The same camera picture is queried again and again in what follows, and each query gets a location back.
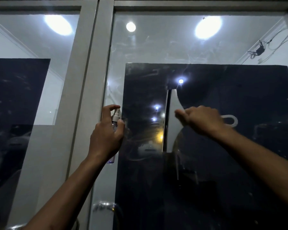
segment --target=ceiling light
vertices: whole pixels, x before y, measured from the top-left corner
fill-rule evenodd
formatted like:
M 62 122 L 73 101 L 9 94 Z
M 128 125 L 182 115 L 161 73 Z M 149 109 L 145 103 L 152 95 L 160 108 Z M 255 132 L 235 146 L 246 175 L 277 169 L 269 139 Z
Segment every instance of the ceiling light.
M 135 31 L 135 24 L 133 22 L 129 22 L 126 25 L 126 28 L 127 28 L 128 31 L 134 32 Z
M 72 33 L 71 25 L 61 15 L 45 15 L 44 20 L 55 33 L 60 35 L 70 35 Z
M 195 36 L 200 39 L 208 39 L 215 35 L 222 26 L 220 16 L 208 16 L 203 18 L 195 29 Z

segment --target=forearm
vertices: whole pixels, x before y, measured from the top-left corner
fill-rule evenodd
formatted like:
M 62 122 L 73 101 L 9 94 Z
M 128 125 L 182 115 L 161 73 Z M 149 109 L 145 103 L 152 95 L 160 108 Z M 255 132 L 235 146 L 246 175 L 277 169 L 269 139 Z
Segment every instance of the forearm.
M 104 158 L 85 159 L 25 229 L 71 228 L 105 162 Z
M 223 131 L 215 140 L 288 203 L 288 160 L 234 130 Z

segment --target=white spray cap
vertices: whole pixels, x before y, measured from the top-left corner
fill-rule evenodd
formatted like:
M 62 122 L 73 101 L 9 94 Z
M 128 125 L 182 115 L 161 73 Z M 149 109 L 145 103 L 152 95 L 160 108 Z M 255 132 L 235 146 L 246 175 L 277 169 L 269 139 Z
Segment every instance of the white spray cap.
M 117 122 L 120 119 L 120 113 L 121 113 L 121 110 L 120 109 L 116 109 L 114 111 L 114 115 L 113 115 L 112 121 Z

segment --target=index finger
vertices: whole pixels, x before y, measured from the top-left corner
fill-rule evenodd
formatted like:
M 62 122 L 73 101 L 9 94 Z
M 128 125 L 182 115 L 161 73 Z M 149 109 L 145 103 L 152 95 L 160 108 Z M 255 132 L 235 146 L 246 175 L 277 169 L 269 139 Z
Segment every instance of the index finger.
M 101 121 L 102 122 L 111 122 L 111 111 L 114 109 L 119 109 L 121 106 L 119 105 L 108 105 L 108 106 L 104 106 L 103 107 L 103 111 L 102 111 L 102 117 L 101 117 Z

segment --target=person's left hand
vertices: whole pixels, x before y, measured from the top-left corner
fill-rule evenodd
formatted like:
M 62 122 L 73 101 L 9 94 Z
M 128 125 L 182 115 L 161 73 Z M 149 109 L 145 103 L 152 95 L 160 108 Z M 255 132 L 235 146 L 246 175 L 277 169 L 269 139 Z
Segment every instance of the person's left hand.
M 100 159 L 107 162 L 119 150 L 122 144 L 125 124 L 117 121 L 116 132 L 112 128 L 111 111 L 120 108 L 119 105 L 104 106 L 101 122 L 97 123 L 90 139 L 88 158 Z

